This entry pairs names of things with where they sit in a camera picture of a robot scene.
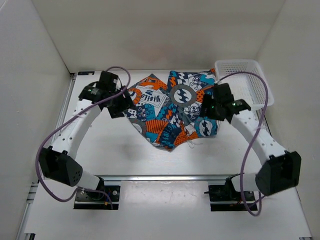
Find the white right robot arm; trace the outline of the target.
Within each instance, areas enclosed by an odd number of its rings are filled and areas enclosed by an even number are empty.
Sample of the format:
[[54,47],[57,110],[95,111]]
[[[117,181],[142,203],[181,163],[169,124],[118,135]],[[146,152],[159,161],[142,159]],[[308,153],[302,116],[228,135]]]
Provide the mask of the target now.
[[261,128],[250,106],[243,99],[235,100],[231,97],[225,102],[219,102],[206,94],[200,115],[213,120],[227,120],[242,134],[261,164],[257,173],[228,177],[224,188],[227,198],[236,200],[243,191],[271,196],[298,185],[301,156],[297,151],[286,150]]

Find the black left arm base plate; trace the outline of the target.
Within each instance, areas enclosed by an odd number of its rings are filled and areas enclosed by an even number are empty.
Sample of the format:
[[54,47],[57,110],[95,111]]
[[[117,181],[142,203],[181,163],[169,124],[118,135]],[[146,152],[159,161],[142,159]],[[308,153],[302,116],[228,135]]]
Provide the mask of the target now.
[[78,190],[75,194],[73,208],[75,210],[118,210],[121,186],[105,185],[103,193]]

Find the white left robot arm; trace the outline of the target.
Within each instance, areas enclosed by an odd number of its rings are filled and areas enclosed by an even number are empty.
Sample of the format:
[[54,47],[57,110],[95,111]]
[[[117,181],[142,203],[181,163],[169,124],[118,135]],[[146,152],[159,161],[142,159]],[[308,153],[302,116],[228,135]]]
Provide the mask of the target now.
[[115,81],[110,85],[93,82],[85,86],[78,96],[72,117],[59,130],[54,142],[40,151],[38,162],[43,175],[67,186],[87,190],[93,200],[103,198],[105,188],[102,179],[83,169],[76,161],[77,152],[104,108],[112,118],[118,118],[133,106],[127,87],[117,88]]

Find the colourful patterned shorts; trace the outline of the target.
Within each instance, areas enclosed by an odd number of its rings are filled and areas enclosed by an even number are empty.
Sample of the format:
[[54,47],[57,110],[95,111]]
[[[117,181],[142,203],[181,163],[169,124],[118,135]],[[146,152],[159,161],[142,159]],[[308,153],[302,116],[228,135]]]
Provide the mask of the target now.
[[128,89],[134,108],[124,114],[149,143],[171,152],[185,142],[217,134],[217,121],[200,116],[203,98],[213,95],[215,83],[213,68],[172,70],[167,82],[150,74]]

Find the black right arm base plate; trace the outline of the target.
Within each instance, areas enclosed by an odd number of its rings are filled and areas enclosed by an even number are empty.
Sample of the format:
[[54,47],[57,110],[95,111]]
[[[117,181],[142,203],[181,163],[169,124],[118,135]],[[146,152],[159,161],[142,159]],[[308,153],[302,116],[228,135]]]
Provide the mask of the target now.
[[211,212],[246,211],[240,192],[230,193],[225,185],[209,185],[204,194],[209,197]]

